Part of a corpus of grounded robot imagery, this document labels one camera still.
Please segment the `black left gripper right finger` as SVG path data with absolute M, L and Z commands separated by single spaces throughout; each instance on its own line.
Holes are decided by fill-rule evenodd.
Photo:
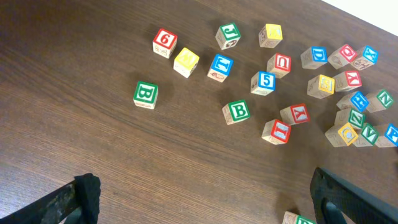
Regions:
M 367 193 L 332 172 L 317 167 L 310 183 L 317 223 L 397 224 L 397 208 Z

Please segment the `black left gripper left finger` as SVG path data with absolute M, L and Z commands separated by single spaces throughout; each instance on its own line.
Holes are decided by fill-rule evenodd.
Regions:
M 87 173 L 1 218 L 1 224 L 87 223 L 96 224 L 100 213 L 100 178 Z

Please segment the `yellow S wooden block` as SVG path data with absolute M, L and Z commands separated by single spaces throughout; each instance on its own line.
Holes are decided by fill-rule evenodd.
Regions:
M 284 213 L 282 224 L 316 224 L 316 222 L 307 219 L 306 217 L 286 211 Z

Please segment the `green R wooden block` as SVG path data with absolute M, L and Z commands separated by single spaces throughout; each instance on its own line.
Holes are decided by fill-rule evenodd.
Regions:
M 157 102 L 159 88 L 157 85 L 138 81 L 134 92 L 134 104 L 136 106 L 153 110 Z

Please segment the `yellow C wooden block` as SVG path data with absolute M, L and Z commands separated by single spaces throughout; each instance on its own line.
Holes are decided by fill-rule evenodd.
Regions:
M 357 132 L 350 123 L 332 126 L 325 136 L 333 147 L 349 146 L 358 138 Z

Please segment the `green V wooden block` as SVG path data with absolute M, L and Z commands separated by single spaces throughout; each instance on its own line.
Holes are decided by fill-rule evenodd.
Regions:
M 364 123 L 363 129 L 356 132 L 358 138 L 353 143 L 356 147 L 374 146 L 379 137 L 379 131 L 369 123 Z

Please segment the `blue P wooden block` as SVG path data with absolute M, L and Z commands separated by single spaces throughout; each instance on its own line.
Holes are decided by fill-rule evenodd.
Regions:
M 379 137 L 375 145 L 377 147 L 397 147 L 397 127 L 392 123 L 375 126 Z

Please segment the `green Z wooden block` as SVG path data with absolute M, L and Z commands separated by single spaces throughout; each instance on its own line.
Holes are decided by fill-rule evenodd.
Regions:
M 354 129 L 363 129 L 366 116 L 356 109 L 348 108 L 336 113 L 334 125 L 343 125 L 349 123 Z

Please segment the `red I wooden block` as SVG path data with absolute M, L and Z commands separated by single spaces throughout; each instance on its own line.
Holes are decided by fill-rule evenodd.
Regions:
M 273 119 L 265 124 L 261 138 L 274 145 L 286 144 L 289 141 L 290 132 L 290 125 Z

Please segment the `red K wooden block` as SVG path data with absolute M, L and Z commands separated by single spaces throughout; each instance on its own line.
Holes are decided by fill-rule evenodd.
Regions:
M 306 104 L 291 105 L 280 110 L 282 121 L 288 125 L 296 125 L 310 121 Z

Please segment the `blue H wooden block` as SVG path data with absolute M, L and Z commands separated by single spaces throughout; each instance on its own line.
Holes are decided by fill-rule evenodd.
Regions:
M 336 105 L 340 110 L 353 108 L 359 112 L 363 112 L 369 106 L 369 100 L 361 91 L 355 91 L 342 97 L 342 99 L 338 101 Z

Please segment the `green N wooden block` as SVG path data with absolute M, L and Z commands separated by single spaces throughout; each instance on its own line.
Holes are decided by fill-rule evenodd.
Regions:
M 366 98 L 369 101 L 369 105 L 367 106 L 366 110 L 370 113 L 387 110 L 394 103 L 392 95 L 385 89 L 368 93 Z

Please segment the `yellow middle wooden block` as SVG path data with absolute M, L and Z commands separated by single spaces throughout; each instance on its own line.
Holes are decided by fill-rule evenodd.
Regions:
M 322 99 L 333 95 L 335 92 L 335 79 L 325 76 L 318 75 L 315 78 L 308 81 L 307 95 Z

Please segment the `red X wooden block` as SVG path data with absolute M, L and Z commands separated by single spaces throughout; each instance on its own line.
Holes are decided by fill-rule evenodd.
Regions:
M 358 71 L 344 71 L 333 77 L 335 91 L 350 91 L 362 86 L 361 76 Z

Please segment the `green B wooden block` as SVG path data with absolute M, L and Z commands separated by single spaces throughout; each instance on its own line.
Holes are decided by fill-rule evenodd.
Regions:
M 251 116 L 245 100 L 228 103 L 222 108 L 222 112 L 227 125 L 242 122 Z

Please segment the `blue 5 wooden block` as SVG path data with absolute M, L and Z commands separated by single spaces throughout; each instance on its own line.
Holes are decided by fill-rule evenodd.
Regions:
M 251 93 L 266 96 L 275 90 L 275 75 L 258 71 L 251 78 Z

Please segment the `red Q wooden block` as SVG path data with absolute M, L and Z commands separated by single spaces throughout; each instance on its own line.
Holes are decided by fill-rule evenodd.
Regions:
M 357 52 L 350 45 L 345 44 L 328 57 L 328 62 L 335 69 L 340 69 L 351 63 L 357 56 Z

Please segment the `blue D wooden block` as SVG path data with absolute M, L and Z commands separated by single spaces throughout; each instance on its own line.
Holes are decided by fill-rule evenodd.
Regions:
M 328 62 L 325 47 L 311 46 L 300 55 L 302 68 L 315 70 Z

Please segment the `red U wooden block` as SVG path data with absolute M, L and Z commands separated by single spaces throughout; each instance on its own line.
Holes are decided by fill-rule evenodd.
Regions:
M 292 59 L 289 56 L 276 53 L 267 62 L 267 72 L 276 78 L 283 78 L 291 71 Z

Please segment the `blue X wooden block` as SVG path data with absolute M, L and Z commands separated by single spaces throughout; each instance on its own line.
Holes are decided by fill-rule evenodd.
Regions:
M 361 71 L 377 63 L 379 52 L 369 45 L 356 51 L 357 57 L 350 63 L 355 69 Z

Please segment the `blue I wooden block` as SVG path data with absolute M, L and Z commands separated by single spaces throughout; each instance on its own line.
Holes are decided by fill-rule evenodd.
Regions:
M 211 63 L 211 67 L 207 76 L 218 82 L 224 82 L 231 73 L 233 63 L 233 59 L 225 57 L 221 54 L 216 54 Z

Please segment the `yellow W wooden block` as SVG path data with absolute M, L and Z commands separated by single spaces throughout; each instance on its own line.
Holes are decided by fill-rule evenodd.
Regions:
M 200 57 L 184 47 L 174 60 L 174 70 L 188 78 L 197 67 Z

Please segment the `yellow top wooden block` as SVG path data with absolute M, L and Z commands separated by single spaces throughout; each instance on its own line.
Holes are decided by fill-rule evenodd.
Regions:
M 266 24 L 259 32 L 259 46 L 263 48 L 275 48 L 283 40 L 282 26 L 278 24 Z

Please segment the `red 6 wooden block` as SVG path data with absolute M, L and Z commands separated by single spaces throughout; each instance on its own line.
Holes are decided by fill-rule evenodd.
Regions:
M 152 41 L 153 51 L 165 58 L 170 58 L 177 44 L 178 36 L 166 29 L 159 29 Z

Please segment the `green J wooden block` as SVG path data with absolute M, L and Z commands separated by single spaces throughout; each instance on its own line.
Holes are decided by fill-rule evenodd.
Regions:
M 234 47 L 240 38 L 240 31 L 234 22 L 220 26 L 215 35 L 215 39 L 221 50 Z

